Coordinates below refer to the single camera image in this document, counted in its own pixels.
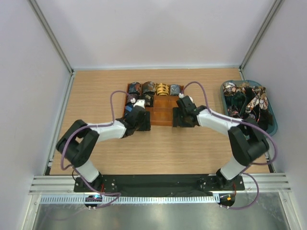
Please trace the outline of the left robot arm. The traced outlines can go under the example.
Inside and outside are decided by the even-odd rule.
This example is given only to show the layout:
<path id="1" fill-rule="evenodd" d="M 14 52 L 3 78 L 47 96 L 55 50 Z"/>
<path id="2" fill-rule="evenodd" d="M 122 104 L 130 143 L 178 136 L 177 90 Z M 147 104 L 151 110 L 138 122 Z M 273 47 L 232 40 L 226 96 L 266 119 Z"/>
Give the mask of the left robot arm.
<path id="1" fill-rule="evenodd" d="M 150 113 L 138 105 L 111 123 L 89 124 L 79 119 L 57 142 L 56 150 L 79 173 L 86 188 L 101 192 L 103 177 L 90 161 L 96 143 L 129 137 L 148 124 Z"/>

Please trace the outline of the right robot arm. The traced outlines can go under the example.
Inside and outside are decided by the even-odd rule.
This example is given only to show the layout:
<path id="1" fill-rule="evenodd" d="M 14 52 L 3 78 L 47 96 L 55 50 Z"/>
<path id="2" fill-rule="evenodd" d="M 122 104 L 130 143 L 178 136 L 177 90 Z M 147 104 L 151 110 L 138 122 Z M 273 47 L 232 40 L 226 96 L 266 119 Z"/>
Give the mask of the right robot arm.
<path id="1" fill-rule="evenodd" d="M 183 94 L 179 95 L 177 105 L 181 118 L 192 127 L 207 127 L 229 138 L 232 157 L 216 172 L 220 189 L 231 187 L 238 175 L 269 150 L 264 131 L 251 118 L 230 118 L 204 105 L 197 107 L 191 97 Z"/>

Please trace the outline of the grey floral tie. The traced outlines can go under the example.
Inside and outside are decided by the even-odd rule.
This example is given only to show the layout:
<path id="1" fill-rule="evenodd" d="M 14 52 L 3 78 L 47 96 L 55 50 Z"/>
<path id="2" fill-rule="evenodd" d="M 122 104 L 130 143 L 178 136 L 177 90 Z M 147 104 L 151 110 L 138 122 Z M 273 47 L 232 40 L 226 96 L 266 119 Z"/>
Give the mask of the grey floral tie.
<path id="1" fill-rule="evenodd" d="M 178 84 L 171 84 L 170 85 L 170 90 L 169 90 L 169 95 L 170 96 L 179 96 L 181 93 L 181 87 Z"/>

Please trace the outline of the orange compartment tray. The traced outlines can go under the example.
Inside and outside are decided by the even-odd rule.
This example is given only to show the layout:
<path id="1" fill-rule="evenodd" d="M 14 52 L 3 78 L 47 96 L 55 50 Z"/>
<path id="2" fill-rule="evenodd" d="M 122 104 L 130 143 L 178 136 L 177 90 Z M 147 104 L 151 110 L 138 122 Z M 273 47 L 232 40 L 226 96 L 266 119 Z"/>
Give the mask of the orange compartment tray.
<path id="1" fill-rule="evenodd" d="M 150 123 L 152 126 L 173 126 L 173 108 L 177 107 L 176 101 L 179 96 L 154 96 L 153 107 L 145 107 L 146 111 L 150 112 Z"/>

